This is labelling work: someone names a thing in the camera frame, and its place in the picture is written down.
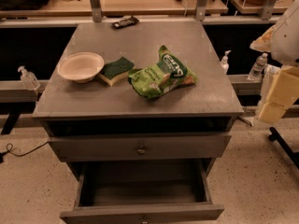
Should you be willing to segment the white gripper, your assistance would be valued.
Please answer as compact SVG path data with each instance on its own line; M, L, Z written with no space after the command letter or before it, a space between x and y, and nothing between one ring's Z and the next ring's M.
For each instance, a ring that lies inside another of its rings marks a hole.
M258 120L273 124L299 99L299 67L287 66L280 69L273 79L258 114Z

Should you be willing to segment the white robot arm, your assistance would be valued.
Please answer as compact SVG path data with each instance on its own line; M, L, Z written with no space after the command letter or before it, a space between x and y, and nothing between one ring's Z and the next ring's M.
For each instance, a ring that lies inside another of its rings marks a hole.
M275 123L299 99L299 0L294 0L275 24L271 56L282 64L274 75L258 120Z

